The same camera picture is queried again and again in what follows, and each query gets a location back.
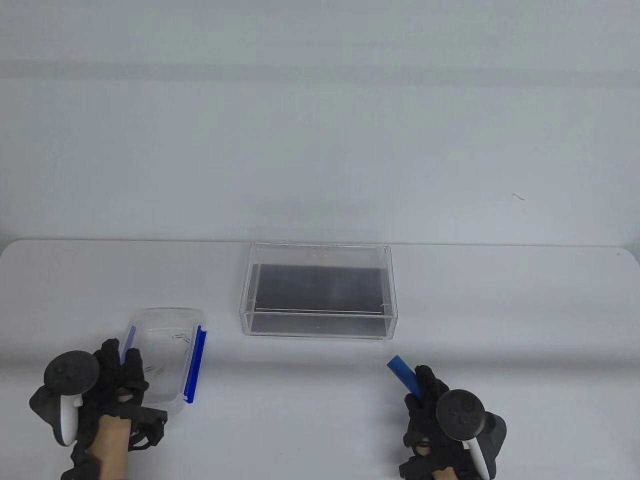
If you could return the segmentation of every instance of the table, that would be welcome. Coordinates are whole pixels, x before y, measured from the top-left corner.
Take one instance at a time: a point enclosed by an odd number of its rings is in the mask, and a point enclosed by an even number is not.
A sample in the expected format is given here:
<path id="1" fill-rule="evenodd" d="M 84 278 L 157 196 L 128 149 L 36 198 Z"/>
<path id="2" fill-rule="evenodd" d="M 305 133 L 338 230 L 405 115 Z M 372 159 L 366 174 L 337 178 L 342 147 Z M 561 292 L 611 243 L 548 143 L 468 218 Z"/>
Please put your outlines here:
<path id="1" fill-rule="evenodd" d="M 44 367 L 122 337 L 133 313 L 192 307 L 209 338 L 193 405 L 136 480 L 397 478 L 400 354 L 507 421 L 498 478 L 637 480 L 640 267 L 619 248 L 393 245 L 395 337 L 247 337 L 248 243 L 21 240 L 0 257 L 0 452 L 7 479 L 57 479 L 70 449 L 28 408 Z"/>

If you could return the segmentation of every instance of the white vr controller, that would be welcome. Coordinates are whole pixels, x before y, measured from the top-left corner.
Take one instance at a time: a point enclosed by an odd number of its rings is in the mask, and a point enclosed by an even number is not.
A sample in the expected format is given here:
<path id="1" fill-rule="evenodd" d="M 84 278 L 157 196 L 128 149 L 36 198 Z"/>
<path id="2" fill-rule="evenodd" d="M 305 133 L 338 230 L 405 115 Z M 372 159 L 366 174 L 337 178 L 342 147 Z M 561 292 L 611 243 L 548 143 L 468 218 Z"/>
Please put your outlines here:
<path id="1" fill-rule="evenodd" d="M 416 374 L 402 358 L 396 355 L 387 367 L 416 398 L 422 399 Z M 493 480 L 495 458 L 507 435 L 504 420 L 485 411 L 480 399 L 466 390 L 450 390 L 443 394 L 436 405 L 436 418 L 449 438 L 462 442 L 469 450 L 478 475 L 483 480 Z"/>
<path id="2" fill-rule="evenodd" d="M 80 350 L 58 355 L 47 366 L 44 386 L 33 394 L 29 406 L 51 425 L 60 445 L 68 447 L 75 442 L 82 394 L 95 385 L 99 374 L 96 358 Z"/>

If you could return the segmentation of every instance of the finger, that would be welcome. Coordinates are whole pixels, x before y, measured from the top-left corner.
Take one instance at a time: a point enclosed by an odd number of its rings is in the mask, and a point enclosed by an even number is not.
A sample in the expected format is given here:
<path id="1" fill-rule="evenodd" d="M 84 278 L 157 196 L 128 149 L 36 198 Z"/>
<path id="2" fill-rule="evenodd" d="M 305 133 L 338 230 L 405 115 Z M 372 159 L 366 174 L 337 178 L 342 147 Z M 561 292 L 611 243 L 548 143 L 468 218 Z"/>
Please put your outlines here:
<path id="1" fill-rule="evenodd" d="M 120 342 L 118 342 L 118 339 L 105 340 L 102 343 L 102 347 L 93 354 L 100 364 L 101 371 L 114 371 L 120 367 L 119 347 Z"/>
<path id="2" fill-rule="evenodd" d="M 421 442 L 424 438 L 424 434 L 418 431 L 408 431 L 402 437 L 402 441 L 405 447 L 413 447 L 418 442 Z"/>
<path id="3" fill-rule="evenodd" d="M 120 395 L 118 396 L 118 401 L 119 402 L 128 402 L 129 400 L 131 400 L 133 398 L 132 394 L 125 394 L 125 395 Z"/>
<path id="4" fill-rule="evenodd" d="M 446 383 L 438 378 L 438 388 L 440 389 L 440 395 L 445 394 L 449 391 L 449 387 Z"/>
<path id="5" fill-rule="evenodd" d="M 144 380 L 145 372 L 143 370 L 142 357 L 140 356 L 139 349 L 130 348 L 126 351 L 122 370 L 126 378 Z"/>
<path id="6" fill-rule="evenodd" d="M 425 402 L 438 400 L 443 394 L 440 386 L 444 384 L 436 378 L 431 368 L 426 365 L 418 365 L 415 368 L 415 375 L 422 389 L 422 396 Z"/>
<path id="7" fill-rule="evenodd" d="M 422 403 L 414 394 L 407 394 L 406 397 L 404 397 L 404 404 L 409 409 L 409 412 L 418 408 L 422 408 Z"/>

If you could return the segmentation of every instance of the clear plastic box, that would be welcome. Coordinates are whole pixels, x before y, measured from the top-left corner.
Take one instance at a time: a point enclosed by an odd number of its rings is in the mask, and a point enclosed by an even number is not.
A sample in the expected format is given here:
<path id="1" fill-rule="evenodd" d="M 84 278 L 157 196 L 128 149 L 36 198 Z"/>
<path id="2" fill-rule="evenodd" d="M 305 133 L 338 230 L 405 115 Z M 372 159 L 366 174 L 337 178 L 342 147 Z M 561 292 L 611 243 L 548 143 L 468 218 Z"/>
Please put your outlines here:
<path id="1" fill-rule="evenodd" d="M 240 317 L 247 335 L 390 339 L 391 249 L 252 243 Z"/>
<path id="2" fill-rule="evenodd" d="M 192 403 L 206 332 L 204 313 L 191 308 L 148 308 L 129 323 L 122 350 L 140 349 L 149 388 L 143 406 L 179 413 Z"/>

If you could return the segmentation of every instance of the blue plastic strip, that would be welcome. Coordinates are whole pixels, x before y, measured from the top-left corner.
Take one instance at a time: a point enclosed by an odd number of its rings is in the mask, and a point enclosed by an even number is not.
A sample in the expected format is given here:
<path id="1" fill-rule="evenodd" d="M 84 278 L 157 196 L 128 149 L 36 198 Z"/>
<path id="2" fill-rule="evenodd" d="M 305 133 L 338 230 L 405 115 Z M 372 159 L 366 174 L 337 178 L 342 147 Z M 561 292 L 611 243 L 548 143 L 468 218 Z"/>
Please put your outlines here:
<path id="1" fill-rule="evenodd" d="M 206 330 L 202 330 L 202 326 L 198 325 L 196 333 L 196 341 L 193 346 L 193 356 L 191 357 L 191 366 L 187 375 L 187 383 L 184 386 L 184 396 L 187 397 L 187 403 L 193 403 L 196 396 L 196 386 L 198 385 L 198 375 L 200 374 L 200 365 L 202 364 L 202 354 L 204 353 L 204 342 L 207 339 Z"/>
<path id="2" fill-rule="evenodd" d="M 422 400 L 422 389 L 418 384 L 418 377 L 416 377 L 413 370 L 409 368 L 402 358 L 399 355 L 396 355 L 391 361 L 387 364 L 387 367 L 398 377 L 403 385 L 416 397 Z"/>
<path id="3" fill-rule="evenodd" d="M 136 326 L 131 325 L 131 329 L 129 329 L 129 334 L 127 335 L 127 340 L 124 342 L 124 350 L 122 350 L 122 354 L 120 355 L 120 365 L 124 363 L 124 359 L 127 355 L 127 350 L 131 348 L 134 335 L 136 335 Z"/>

